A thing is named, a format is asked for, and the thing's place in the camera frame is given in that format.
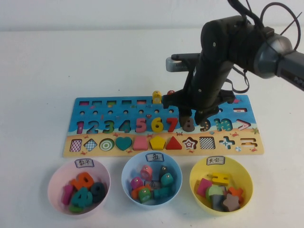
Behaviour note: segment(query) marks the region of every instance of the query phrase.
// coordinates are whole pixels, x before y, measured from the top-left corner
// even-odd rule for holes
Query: white wall
[[[257,15],[271,2],[249,1]],[[281,2],[296,15],[304,8],[303,0]],[[201,27],[209,20],[236,14],[227,0],[0,0],[0,31]],[[277,6],[265,17],[267,25],[291,21]]]

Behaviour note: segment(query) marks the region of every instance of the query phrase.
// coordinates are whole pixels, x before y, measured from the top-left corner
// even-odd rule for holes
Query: pink bowl
[[[95,203],[92,206],[85,208],[81,213],[74,214],[69,211],[68,206],[64,205],[61,200],[63,197],[63,187],[76,178],[82,172],[88,172],[94,179],[94,182],[102,182],[106,189],[105,198],[100,203]],[[51,205],[58,211],[73,215],[76,217],[88,216],[96,212],[97,208],[101,208],[108,197],[108,192],[111,185],[110,174],[103,164],[100,162],[84,158],[71,161],[61,166],[52,176],[48,184],[48,200]]]

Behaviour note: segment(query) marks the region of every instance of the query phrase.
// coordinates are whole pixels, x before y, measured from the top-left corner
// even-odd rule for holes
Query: yellow bowl
[[[205,178],[211,181],[212,174],[214,172],[230,175],[229,185],[226,186],[227,190],[231,186],[234,188],[243,189],[244,192],[242,196],[244,198],[244,201],[241,204],[240,209],[233,212],[221,212],[213,210],[211,203],[206,198],[196,194],[200,180],[202,178]],[[253,194],[253,183],[247,170],[237,161],[224,156],[211,156],[204,158],[196,163],[190,173],[190,187],[198,205],[207,213],[216,216],[228,215],[240,211],[249,203]]]

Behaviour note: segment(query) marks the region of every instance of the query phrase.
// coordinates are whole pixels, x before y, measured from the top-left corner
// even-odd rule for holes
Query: shape sorting board
[[[187,126],[181,127],[179,122],[175,126],[178,108],[163,109],[162,104],[152,103],[152,96],[77,98],[63,156],[133,156],[142,152],[133,149],[137,136],[141,136],[141,143],[142,139],[147,140],[148,150],[152,150],[153,137],[163,138],[162,151],[169,155],[263,154],[248,96],[237,95],[232,104],[219,107],[220,112],[203,126],[190,119]],[[181,146],[176,148],[181,147],[180,150],[172,150],[172,143],[166,149],[173,136],[176,140],[172,143],[177,141]],[[162,139],[157,142],[162,147]]]

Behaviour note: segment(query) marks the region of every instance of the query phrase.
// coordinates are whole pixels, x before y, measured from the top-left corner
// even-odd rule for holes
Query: checkered square
[[[84,146],[87,149],[87,151],[90,152],[97,146],[97,143],[95,143],[93,139],[90,139],[86,144],[84,144]]]
[[[82,143],[81,139],[73,139],[72,142],[71,142],[70,151],[71,152],[79,152],[80,148],[81,148],[81,143]]]
[[[213,137],[200,137],[199,143],[201,149],[215,149],[215,142]]]

